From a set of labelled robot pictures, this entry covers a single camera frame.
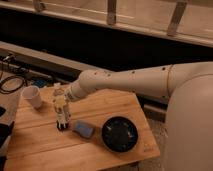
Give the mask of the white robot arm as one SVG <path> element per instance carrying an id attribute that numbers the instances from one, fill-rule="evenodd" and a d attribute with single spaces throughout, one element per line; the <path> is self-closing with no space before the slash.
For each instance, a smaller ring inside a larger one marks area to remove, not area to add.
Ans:
<path id="1" fill-rule="evenodd" d="M 75 102 L 101 89 L 166 99 L 163 171 L 213 171 L 213 61 L 122 72 L 85 70 L 64 96 Z"/>

